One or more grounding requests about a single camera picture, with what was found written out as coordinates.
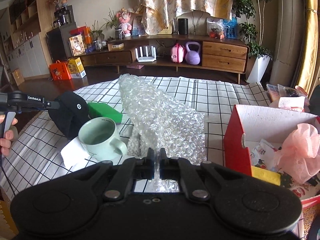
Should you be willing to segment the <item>person left hand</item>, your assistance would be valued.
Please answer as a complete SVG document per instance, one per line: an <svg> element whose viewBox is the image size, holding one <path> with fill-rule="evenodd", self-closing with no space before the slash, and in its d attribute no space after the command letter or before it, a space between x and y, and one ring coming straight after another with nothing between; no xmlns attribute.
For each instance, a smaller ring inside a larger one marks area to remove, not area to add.
<svg viewBox="0 0 320 240"><path fill-rule="evenodd" d="M1 137L0 139L1 154L3 156L8 157L10 155L11 145L18 138L18 131L15 126L17 123L18 120L14 118L11 123L10 129L7 130L4 133L3 137Z"/></svg>

